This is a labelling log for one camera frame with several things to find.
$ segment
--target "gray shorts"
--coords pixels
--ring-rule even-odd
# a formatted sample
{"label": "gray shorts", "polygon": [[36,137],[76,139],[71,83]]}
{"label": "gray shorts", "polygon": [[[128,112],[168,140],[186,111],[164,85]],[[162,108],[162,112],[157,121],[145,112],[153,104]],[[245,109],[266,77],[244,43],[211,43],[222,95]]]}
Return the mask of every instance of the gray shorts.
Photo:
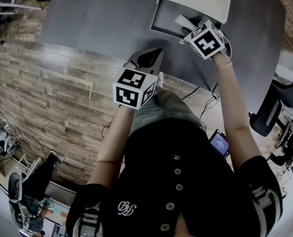
{"label": "gray shorts", "polygon": [[135,111],[130,135],[137,129],[167,118],[188,120],[204,130],[200,119],[180,97],[171,91],[160,90],[140,110]]}

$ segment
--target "wooden floor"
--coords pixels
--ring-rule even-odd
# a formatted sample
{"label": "wooden floor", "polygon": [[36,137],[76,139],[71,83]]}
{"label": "wooden floor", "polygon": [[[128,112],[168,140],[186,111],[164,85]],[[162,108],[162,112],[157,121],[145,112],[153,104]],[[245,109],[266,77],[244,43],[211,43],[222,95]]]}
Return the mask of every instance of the wooden floor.
{"label": "wooden floor", "polygon": [[[97,53],[39,43],[48,3],[21,0],[42,11],[20,9],[2,31],[0,45],[0,111],[7,121],[34,136],[46,154],[55,150],[64,163],[53,179],[65,185],[83,185],[95,167],[102,143],[102,127],[113,118],[112,78],[124,61]],[[164,88],[183,97],[196,87],[165,76]],[[185,102],[200,116],[211,93],[199,89]],[[203,116],[208,136],[224,130],[218,103]],[[254,133],[265,156],[273,149],[273,132],[267,140]],[[20,157],[44,158],[40,145],[18,131]]]}

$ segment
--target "shirt logo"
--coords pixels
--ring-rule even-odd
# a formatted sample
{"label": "shirt logo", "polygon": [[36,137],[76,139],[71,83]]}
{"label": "shirt logo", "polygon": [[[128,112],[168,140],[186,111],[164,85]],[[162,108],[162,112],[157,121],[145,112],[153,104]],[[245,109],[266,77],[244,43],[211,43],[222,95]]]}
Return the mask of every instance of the shirt logo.
{"label": "shirt logo", "polygon": [[130,216],[136,208],[137,206],[135,204],[130,206],[130,202],[122,201],[118,205],[118,214],[123,216]]}

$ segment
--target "gray table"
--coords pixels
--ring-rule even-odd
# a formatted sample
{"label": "gray table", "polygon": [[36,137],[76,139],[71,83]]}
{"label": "gray table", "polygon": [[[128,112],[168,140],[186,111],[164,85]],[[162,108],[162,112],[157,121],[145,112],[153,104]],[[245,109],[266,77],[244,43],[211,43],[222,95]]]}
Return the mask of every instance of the gray table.
{"label": "gray table", "polygon": [[[205,61],[175,37],[150,30],[156,0],[52,0],[41,41],[127,59],[151,47],[165,51],[161,71],[209,89],[216,80]],[[231,0],[223,31],[250,112],[257,113],[274,76],[283,43],[285,9],[279,0]]]}

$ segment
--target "bracelet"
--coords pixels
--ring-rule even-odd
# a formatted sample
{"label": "bracelet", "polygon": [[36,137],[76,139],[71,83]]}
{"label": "bracelet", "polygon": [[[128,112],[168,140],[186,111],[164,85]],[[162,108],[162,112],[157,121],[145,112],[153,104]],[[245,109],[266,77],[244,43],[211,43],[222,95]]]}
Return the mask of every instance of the bracelet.
{"label": "bracelet", "polygon": [[221,67],[221,68],[215,68],[216,70],[221,70],[221,69],[224,69],[224,68],[226,68],[226,67],[228,67],[228,66],[231,66],[233,63],[232,62],[230,62],[229,64],[227,64],[227,65],[225,65],[225,66],[223,66],[223,67]]}

